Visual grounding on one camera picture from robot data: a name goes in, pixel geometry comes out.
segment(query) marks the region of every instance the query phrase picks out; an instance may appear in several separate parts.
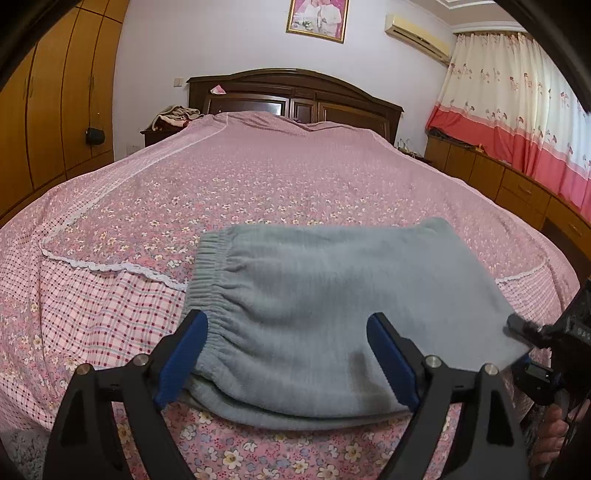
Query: ceiling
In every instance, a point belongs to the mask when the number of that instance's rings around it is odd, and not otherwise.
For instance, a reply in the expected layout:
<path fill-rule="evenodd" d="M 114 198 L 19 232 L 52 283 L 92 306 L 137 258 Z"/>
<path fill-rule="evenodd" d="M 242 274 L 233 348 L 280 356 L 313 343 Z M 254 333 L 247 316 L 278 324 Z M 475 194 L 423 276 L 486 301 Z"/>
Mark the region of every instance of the ceiling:
<path fill-rule="evenodd" d="M 452 27 L 454 33 L 478 30 L 525 31 L 492 0 L 412 0 Z"/>

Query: wooden surface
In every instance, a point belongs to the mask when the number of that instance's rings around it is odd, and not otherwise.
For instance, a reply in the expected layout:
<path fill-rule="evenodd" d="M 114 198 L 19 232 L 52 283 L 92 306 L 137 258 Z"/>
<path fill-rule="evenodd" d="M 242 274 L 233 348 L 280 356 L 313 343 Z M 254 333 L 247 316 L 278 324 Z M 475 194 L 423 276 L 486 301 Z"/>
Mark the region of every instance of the wooden surface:
<path fill-rule="evenodd" d="M 0 94 L 0 226 L 66 181 L 66 171 L 73 177 L 112 162 L 116 19 L 123 19 L 127 3 L 80 2 L 38 42 Z M 108 5 L 115 20 L 101 14 Z M 91 121 L 106 137 L 94 149 L 85 138 Z"/>
<path fill-rule="evenodd" d="M 102 17 L 80 10 L 68 49 L 61 98 L 66 170 L 92 156 L 90 147 L 86 145 L 86 129 L 90 124 L 90 74 L 101 21 Z"/>
<path fill-rule="evenodd" d="M 71 10 L 40 41 L 27 106 L 27 145 L 35 189 L 64 173 L 61 82 L 78 10 Z"/>
<path fill-rule="evenodd" d="M 476 153 L 458 147 L 457 145 L 452 145 L 449 149 L 449 156 L 443 171 L 450 177 L 462 179 L 468 183 L 475 160 Z"/>
<path fill-rule="evenodd" d="M 511 169 L 505 169 L 502 186 L 513 192 L 520 199 L 531 205 L 538 212 L 544 213 L 548 208 L 550 194 Z"/>
<path fill-rule="evenodd" d="M 84 0 L 81 6 L 95 14 L 103 15 L 108 3 L 109 0 Z"/>
<path fill-rule="evenodd" d="M 105 16 L 123 23 L 129 0 L 109 0 Z"/>
<path fill-rule="evenodd" d="M 361 108 L 336 103 L 319 102 L 318 120 L 320 122 L 335 122 L 337 124 L 351 125 L 352 127 L 367 128 L 384 138 L 389 135 L 390 130 L 386 117 Z"/>
<path fill-rule="evenodd" d="M 560 249 L 571 265 L 577 265 L 575 271 L 579 282 L 583 285 L 588 277 L 587 272 L 591 272 L 591 259 L 548 217 L 540 231 Z"/>
<path fill-rule="evenodd" d="M 516 214 L 522 220 L 525 220 L 536 230 L 540 230 L 544 223 L 544 215 L 526 201 L 519 198 L 515 193 L 501 187 L 498 195 L 496 196 L 496 204 L 503 207 L 506 210 Z"/>
<path fill-rule="evenodd" d="M 425 149 L 425 158 L 431 161 L 431 165 L 439 171 L 444 171 L 449 156 L 451 144 L 435 137 L 429 137 L 427 148 Z"/>
<path fill-rule="evenodd" d="M 591 275 L 591 224 L 549 189 L 461 142 L 429 137 L 425 157 L 547 235 L 581 282 Z"/>
<path fill-rule="evenodd" d="M 178 128 L 175 130 L 166 130 L 166 131 L 159 131 L 159 130 L 143 130 L 140 133 L 144 136 L 144 145 L 149 147 L 150 145 L 154 145 L 165 138 L 172 137 L 174 134 L 180 132 L 182 128 Z"/>
<path fill-rule="evenodd" d="M 93 157 L 113 149 L 113 77 L 120 34 L 119 22 L 110 18 L 103 20 L 90 82 L 90 126 L 105 132 L 105 142 L 92 146 Z"/>
<path fill-rule="evenodd" d="M 34 51 L 0 92 L 0 215 L 33 191 L 27 160 L 25 108 Z"/>
<path fill-rule="evenodd" d="M 22 199 L 16 206 L 10 209 L 10 211 L 0 218 L 0 227 L 6 225 L 9 220 L 11 220 L 18 212 L 20 212 L 23 208 L 25 208 L 30 203 L 34 202 L 38 198 L 41 198 L 45 195 L 49 190 L 53 187 L 57 187 L 60 183 L 64 183 L 66 181 L 66 175 L 62 174 L 58 178 L 53 179 L 52 181 L 46 183 L 40 189 L 35 190 L 33 193 Z"/>
<path fill-rule="evenodd" d="M 288 100 L 273 95 L 261 95 L 259 93 L 229 93 L 227 95 L 212 95 L 206 104 L 203 113 L 222 112 L 269 112 L 274 115 L 285 115 Z"/>
<path fill-rule="evenodd" d="M 501 188 L 504 172 L 503 165 L 477 154 L 468 185 L 494 201 Z"/>
<path fill-rule="evenodd" d="M 227 95 L 210 91 L 221 85 Z M 335 121 L 369 128 L 390 143 L 402 107 L 372 97 L 342 80 L 299 69 L 264 69 L 189 79 L 189 107 L 203 113 L 258 110 L 302 123 Z"/>
<path fill-rule="evenodd" d="M 85 173 L 98 170 L 99 168 L 110 165 L 114 161 L 115 157 L 113 156 L 113 151 L 109 150 L 68 170 L 66 172 L 67 179 L 70 180 L 80 175 L 84 175 Z"/>

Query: white wall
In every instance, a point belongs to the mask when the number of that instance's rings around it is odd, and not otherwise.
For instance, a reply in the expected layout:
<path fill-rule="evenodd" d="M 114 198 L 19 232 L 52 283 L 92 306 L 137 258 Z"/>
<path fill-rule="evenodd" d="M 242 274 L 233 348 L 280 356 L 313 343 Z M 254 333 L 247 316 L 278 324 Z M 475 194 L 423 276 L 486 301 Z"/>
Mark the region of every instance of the white wall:
<path fill-rule="evenodd" d="M 401 105 L 398 138 L 422 153 L 424 126 L 446 68 L 384 33 L 400 14 L 454 44 L 451 29 L 405 0 L 350 0 L 345 43 L 286 34 L 290 0 L 131 0 L 119 41 L 113 94 L 115 158 L 143 146 L 166 106 L 187 105 L 174 78 L 287 67 L 315 70 Z"/>

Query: wooden headboard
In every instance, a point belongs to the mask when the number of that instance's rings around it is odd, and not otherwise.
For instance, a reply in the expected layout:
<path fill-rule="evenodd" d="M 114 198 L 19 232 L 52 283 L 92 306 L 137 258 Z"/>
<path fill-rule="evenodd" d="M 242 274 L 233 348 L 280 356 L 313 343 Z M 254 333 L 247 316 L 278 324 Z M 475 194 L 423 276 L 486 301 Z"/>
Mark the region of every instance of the wooden headboard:
<path fill-rule="evenodd" d="M 203 113 L 271 112 L 304 124 L 332 121 L 369 128 L 396 140 L 402 107 L 372 97 L 342 80 L 310 70 L 263 69 L 232 75 L 192 77 L 189 107 Z M 221 85 L 225 95 L 211 89 Z"/>

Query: wooden dresser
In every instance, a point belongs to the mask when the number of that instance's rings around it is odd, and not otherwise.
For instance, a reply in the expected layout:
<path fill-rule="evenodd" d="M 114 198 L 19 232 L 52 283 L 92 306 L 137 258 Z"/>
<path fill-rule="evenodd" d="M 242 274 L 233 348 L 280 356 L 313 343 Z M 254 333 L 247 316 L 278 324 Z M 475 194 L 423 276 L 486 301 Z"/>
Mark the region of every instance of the wooden dresser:
<path fill-rule="evenodd" d="M 429 137 L 425 158 L 525 220 L 560 248 L 581 282 L 591 275 L 591 225 L 535 180 L 473 147 Z"/>

